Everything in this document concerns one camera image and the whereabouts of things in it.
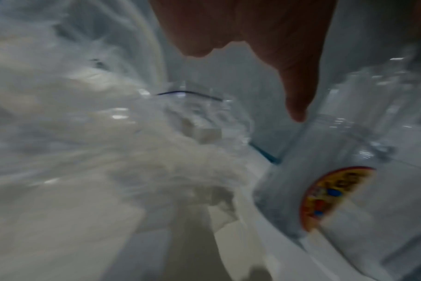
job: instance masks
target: bottle label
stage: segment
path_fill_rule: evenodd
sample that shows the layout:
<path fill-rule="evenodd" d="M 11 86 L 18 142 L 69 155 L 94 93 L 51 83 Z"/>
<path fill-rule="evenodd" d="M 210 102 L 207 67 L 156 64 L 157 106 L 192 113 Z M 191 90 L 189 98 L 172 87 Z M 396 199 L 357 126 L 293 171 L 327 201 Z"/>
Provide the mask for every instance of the bottle label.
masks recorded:
<path fill-rule="evenodd" d="M 348 167 L 330 172 L 306 191 L 300 207 L 303 228 L 311 231 L 320 221 L 342 202 L 342 200 L 372 176 L 371 167 Z"/>

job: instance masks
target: colorful label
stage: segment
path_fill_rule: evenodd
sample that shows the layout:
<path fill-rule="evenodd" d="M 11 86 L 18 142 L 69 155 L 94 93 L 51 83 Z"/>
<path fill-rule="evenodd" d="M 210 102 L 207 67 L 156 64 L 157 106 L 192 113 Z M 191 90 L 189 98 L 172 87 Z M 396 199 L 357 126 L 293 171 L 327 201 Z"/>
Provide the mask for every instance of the colorful label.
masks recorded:
<path fill-rule="evenodd" d="M 308 189 L 300 207 L 300 219 L 306 231 L 316 228 L 323 217 L 369 178 L 374 168 L 348 167 L 322 176 Z"/>

